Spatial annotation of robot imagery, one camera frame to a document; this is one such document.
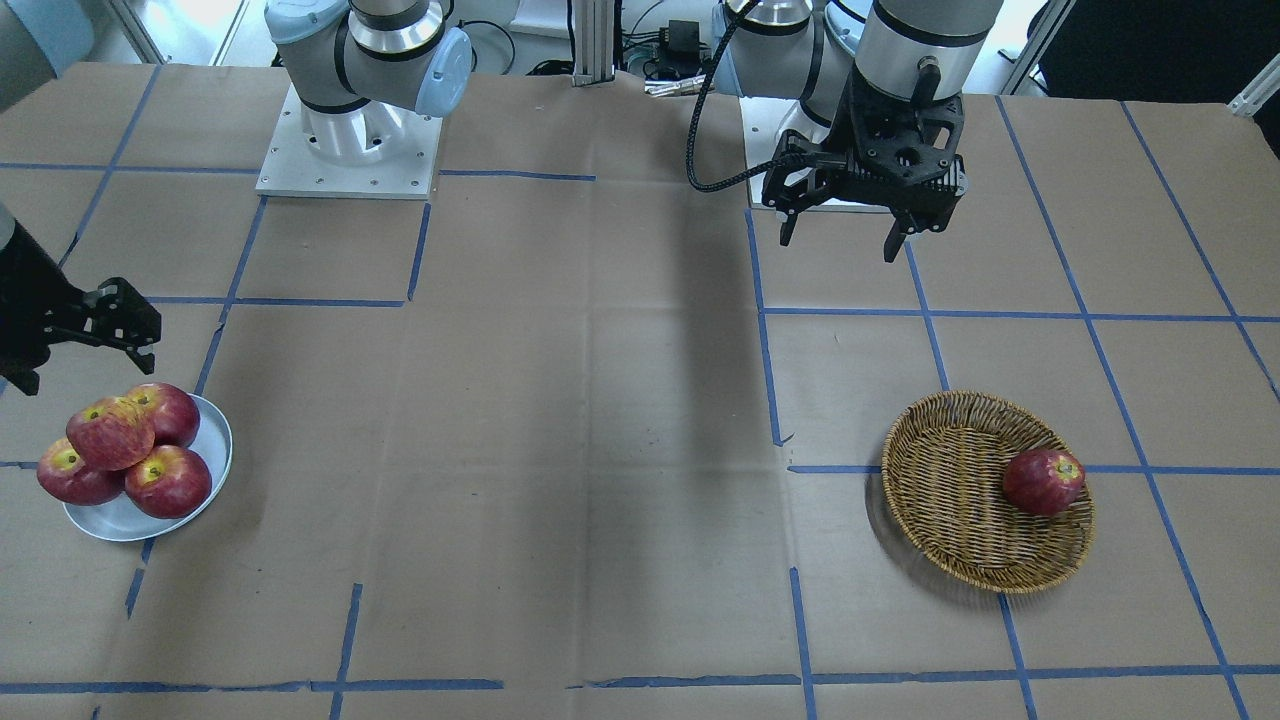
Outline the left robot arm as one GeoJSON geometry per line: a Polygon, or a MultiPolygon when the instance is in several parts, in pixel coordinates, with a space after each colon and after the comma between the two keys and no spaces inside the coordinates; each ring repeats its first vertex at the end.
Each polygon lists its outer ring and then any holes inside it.
{"type": "Polygon", "coordinates": [[[997,1],[721,1],[708,87],[735,96],[748,183],[788,245],[818,208],[887,211],[884,260],[941,232],[969,183],[957,142],[963,87],[997,1]]]}

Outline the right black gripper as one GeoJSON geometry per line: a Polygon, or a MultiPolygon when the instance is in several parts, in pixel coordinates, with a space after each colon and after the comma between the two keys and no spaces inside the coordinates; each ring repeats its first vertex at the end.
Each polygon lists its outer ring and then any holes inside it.
{"type": "Polygon", "coordinates": [[[159,310],[128,281],[73,286],[8,208],[1,210],[1,374],[26,396],[56,343],[118,348],[145,374],[156,370],[159,310]]]}

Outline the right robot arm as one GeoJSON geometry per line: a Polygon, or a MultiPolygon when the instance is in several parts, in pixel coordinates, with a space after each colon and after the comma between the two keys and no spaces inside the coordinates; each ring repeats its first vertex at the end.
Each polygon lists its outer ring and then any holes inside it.
{"type": "MultiPolygon", "coordinates": [[[[270,1],[265,23],[291,91],[257,191],[291,197],[425,199],[440,122],[460,104],[471,42],[439,1],[270,1]]],[[[81,290],[3,211],[3,378],[24,395],[54,345],[123,351],[155,368],[160,313],[128,281],[81,290]]]]}

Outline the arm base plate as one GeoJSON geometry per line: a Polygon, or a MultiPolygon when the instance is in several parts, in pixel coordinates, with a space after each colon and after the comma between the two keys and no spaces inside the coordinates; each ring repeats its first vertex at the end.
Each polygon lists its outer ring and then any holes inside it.
{"type": "Polygon", "coordinates": [[[289,87],[255,186],[293,199],[428,201],[443,119],[384,102],[326,114],[289,87]]]}
{"type": "MultiPolygon", "coordinates": [[[[777,97],[739,97],[742,120],[742,140],[748,168],[769,161],[785,129],[795,129],[814,142],[820,142],[829,128],[813,120],[799,100],[777,97]]],[[[748,181],[750,206],[754,210],[768,210],[763,201],[764,174],[748,181]]],[[[861,213],[888,215],[887,208],[864,202],[831,199],[813,211],[861,213]]]]}

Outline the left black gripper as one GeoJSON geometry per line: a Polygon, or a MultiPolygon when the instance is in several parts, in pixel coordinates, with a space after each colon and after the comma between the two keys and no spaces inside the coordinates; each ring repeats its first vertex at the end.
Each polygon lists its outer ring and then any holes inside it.
{"type": "Polygon", "coordinates": [[[940,70],[911,70],[908,96],[897,99],[851,70],[823,141],[783,132],[762,197],[780,211],[782,247],[791,245],[799,214],[831,199],[890,210],[890,264],[913,233],[948,227],[968,182],[957,154],[963,100],[934,97],[941,79],[940,70]]]}

